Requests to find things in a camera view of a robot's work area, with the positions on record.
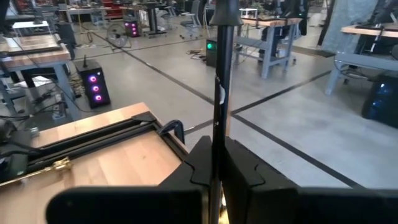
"metal stand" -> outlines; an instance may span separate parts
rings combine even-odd
[[[238,1],[220,0],[210,21],[218,26],[217,66],[215,78],[215,105],[213,144],[211,146],[210,224],[217,224],[220,210],[221,167],[226,153],[225,135],[228,116],[229,79],[233,52],[234,26],[242,24]]]

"concrete floor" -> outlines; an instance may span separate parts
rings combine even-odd
[[[77,60],[85,54],[102,65],[112,100],[83,117],[143,101],[163,122],[179,119],[185,129],[201,127],[186,135],[189,149],[211,135],[215,69],[186,54],[205,43],[182,40],[182,31],[131,39],[128,54],[104,47],[105,32],[93,36],[97,48],[77,49]],[[295,45],[313,46],[319,31],[309,29]],[[231,137],[302,186],[397,188],[398,130],[359,114],[370,84],[339,83],[335,94],[326,96],[333,58],[294,56],[297,64],[286,75],[276,66],[267,80],[251,58],[233,69]],[[84,99],[78,104],[88,110]]]

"electric fan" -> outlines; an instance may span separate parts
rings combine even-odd
[[[127,42],[130,43],[131,48],[131,42],[129,37],[126,34],[126,31],[124,30],[124,27],[119,25],[119,24],[112,24],[107,31],[106,34],[106,39],[108,40],[108,43],[114,51],[115,49],[121,49],[125,47]]]

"gray curtain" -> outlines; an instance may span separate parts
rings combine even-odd
[[[331,15],[331,22],[322,43],[322,50],[335,53],[339,47],[342,27],[356,22],[366,22],[373,14],[378,0],[337,0]],[[359,36],[354,38],[347,50],[354,50]]]

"black metal pole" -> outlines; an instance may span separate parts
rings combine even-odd
[[[215,103],[213,118],[213,144],[211,146],[212,175],[210,186],[210,224],[218,224],[220,210],[222,164],[225,155],[225,134],[228,116],[229,80],[233,53],[234,27],[240,26],[238,0],[217,0],[210,21],[218,26]]]

